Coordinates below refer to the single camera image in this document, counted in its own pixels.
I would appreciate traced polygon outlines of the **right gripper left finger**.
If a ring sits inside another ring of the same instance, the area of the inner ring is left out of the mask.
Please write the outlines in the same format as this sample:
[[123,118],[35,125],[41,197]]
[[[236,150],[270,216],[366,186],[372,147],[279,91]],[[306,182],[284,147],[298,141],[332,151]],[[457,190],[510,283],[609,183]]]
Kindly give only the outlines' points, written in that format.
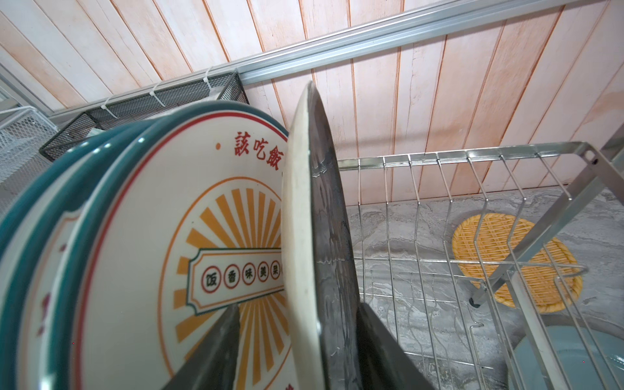
[[233,389],[237,377],[240,316],[239,305],[229,306],[163,389]]

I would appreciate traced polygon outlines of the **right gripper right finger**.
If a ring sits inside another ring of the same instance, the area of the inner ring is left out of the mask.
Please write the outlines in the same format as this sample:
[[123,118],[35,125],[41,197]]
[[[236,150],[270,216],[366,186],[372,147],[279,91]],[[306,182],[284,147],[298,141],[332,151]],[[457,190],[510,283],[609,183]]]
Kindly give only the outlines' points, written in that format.
[[364,389],[433,389],[367,303],[357,309],[357,350]]

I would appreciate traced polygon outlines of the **black round plate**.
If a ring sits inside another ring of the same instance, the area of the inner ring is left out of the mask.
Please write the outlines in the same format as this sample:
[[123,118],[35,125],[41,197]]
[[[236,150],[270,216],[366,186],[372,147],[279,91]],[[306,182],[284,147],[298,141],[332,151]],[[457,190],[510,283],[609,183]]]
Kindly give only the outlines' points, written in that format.
[[290,127],[282,182],[282,260],[302,389],[360,389],[358,278],[336,150],[314,82]]

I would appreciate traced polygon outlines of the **stainless steel dish rack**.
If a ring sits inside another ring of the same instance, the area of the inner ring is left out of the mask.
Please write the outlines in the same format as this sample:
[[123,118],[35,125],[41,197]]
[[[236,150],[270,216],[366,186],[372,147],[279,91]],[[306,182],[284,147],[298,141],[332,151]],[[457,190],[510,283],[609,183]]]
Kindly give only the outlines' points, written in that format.
[[433,389],[573,389],[548,327],[623,339],[623,133],[345,159],[363,300]]

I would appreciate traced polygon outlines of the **large orange sunburst plate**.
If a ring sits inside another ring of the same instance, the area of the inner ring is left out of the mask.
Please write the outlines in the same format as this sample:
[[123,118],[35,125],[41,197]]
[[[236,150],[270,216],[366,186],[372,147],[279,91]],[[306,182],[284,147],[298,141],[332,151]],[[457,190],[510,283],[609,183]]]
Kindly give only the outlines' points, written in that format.
[[229,308],[235,389],[296,389],[281,255],[288,132],[240,102],[154,121],[90,196],[53,287],[40,389],[161,389]]

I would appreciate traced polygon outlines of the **white plate green text rim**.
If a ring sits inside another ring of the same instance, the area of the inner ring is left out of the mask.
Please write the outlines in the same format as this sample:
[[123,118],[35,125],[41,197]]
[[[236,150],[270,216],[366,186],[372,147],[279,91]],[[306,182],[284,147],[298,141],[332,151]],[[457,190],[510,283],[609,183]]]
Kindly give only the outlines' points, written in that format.
[[1,387],[36,389],[42,338],[52,316],[52,286],[81,210],[117,157],[149,126],[144,120],[97,135],[101,144],[72,168],[1,278]]

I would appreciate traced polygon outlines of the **white plate cloud line pattern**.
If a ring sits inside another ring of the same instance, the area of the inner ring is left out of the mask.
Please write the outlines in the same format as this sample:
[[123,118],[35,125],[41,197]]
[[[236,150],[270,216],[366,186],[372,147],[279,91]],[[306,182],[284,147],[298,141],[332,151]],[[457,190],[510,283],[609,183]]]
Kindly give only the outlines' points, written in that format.
[[100,144],[98,136],[92,136],[71,148],[39,175],[13,204],[1,222],[1,278],[6,279],[15,268],[18,251],[52,198],[76,170],[72,166]]

